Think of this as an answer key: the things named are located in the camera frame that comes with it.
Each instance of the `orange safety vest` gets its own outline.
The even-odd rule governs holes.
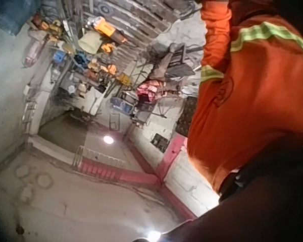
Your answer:
[[[227,2],[204,1],[201,17],[207,43],[187,152],[219,193],[269,143],[303,132],[303,37],[278,15],[230,26]]]

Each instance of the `wire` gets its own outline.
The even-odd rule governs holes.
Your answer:
[[[196,9],[196,10],[192,11],[190,14],[188,14],[188,15],[186,15],[186,16],[180,18],[180,20],[183,21],[183,20],[192,18],[192,17],[194,16],[194,14],[195,14],[196,12],[200,11],[200,10],[201,10],[201,8]]]

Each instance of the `yellow power tool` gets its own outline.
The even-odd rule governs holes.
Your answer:
[[[117,44],[123,44],[127,42],[126,37],[121,33],[118,29],[109,24],[103,17],[96,17],[94,19],[90,19],[89,23],[91,23],[94,29],[113,41]]]

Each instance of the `ceiling light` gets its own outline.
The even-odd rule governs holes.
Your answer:
[[[104,142],[106,142],[108,145],[112,144],[114,142],[113,138],[111,136],[104,136],[103,137]]]
[[[147,240],[149,242],[157,242],[160,239],[161,235],[162,234],[158,231],[151,231],[147,236]]]

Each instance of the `white bucket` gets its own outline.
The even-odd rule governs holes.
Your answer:
[[[95,31],[87,32],[80,40],[79,46],[90,54],[96,54],[102,44],[101,35]]]

